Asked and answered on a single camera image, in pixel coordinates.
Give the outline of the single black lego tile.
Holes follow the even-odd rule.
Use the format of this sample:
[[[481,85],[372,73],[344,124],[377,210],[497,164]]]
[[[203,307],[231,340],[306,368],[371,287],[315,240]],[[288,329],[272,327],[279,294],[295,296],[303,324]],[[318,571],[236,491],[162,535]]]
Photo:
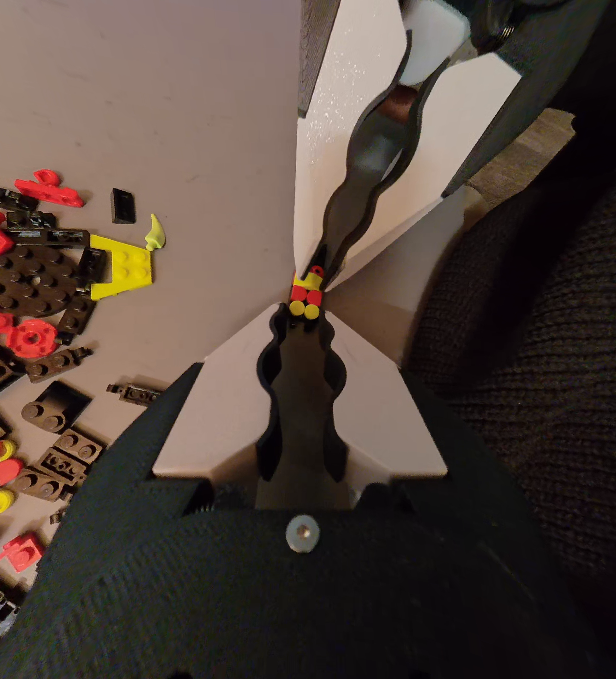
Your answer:
[[[116,187],[110,193],[111,220],[114,224],[135,224],[136,209],[134,195]]]

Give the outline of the pile of loose lego pieces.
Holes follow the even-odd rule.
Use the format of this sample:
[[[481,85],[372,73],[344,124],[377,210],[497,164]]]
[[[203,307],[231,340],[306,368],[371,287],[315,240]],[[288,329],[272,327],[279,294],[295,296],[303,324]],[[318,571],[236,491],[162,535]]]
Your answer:
[[[0,187],[0,644],[128,405],[164,378],[156,215],[87,226],[41,170]]]

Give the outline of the person's right hand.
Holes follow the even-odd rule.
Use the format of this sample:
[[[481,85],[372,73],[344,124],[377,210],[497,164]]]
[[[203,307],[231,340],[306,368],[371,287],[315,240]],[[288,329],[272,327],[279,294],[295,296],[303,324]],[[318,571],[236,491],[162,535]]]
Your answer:
[[[377,113],[401,125],[408,125],[419,90],[397,84],[377,107]]]

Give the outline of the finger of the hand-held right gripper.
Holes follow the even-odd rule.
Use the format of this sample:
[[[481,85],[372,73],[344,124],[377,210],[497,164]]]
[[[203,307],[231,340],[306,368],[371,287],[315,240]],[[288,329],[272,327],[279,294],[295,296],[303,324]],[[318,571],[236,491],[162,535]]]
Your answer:
[[[362,269],[442,201],[520,80],[521,74],[496,53],[457,63],[439,76],[425,99],[411,160],[377,198],[364,235],[325,280],[327,291]]]
[[[398,1],[340,1],[306,115],[297,123],[293,246],[306,274],[326,246],[325,280],[358,217],[342,216],[353,185],[352,143],[396,83],[408,53]]]

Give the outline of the person's black knit sweater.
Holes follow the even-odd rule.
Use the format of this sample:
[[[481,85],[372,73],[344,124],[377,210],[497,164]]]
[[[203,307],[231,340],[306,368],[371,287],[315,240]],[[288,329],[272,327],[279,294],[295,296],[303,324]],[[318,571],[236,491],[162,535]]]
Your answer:
[[[533,183],[477,221],[406,366],[510,471],[616,666],[616,172]]]

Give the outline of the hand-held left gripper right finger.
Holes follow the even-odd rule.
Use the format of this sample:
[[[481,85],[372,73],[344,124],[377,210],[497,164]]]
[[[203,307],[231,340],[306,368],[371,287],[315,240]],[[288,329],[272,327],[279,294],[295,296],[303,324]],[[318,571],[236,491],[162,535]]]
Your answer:
[[[331,390],[324,466],[349,505],[365,488],[440,479],[448,468],[400,368],[332,312],[320,322],[324,380]]]

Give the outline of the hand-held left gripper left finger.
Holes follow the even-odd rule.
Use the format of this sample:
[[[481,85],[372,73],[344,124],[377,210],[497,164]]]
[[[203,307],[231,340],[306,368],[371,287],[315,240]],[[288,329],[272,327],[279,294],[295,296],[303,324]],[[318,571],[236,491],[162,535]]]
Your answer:
[[[275,339],[271,321],[280,309],[272,304],[205,358],[152,466],[156,477],[256,485],[256,444],[271,418],[258,360]]]

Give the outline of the person's right forearm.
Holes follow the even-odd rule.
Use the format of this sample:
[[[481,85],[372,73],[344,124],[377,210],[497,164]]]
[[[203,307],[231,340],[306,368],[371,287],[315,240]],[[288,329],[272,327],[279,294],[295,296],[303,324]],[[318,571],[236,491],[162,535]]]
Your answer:
[[[575,134],[544,168],[544,181],[616,170],[616,1],[549,106],[573,115]]]

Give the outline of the small red yellow lego assembly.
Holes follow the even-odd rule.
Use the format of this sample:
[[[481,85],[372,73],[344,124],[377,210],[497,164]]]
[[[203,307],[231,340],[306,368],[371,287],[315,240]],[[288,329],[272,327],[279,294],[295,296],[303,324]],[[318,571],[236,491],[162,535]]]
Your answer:
[[[317,325],[323,306],[323,277],[320,265],[310,267],[303,278],[295,275],[287,305],[294,326],[303,324],[308,331]]]

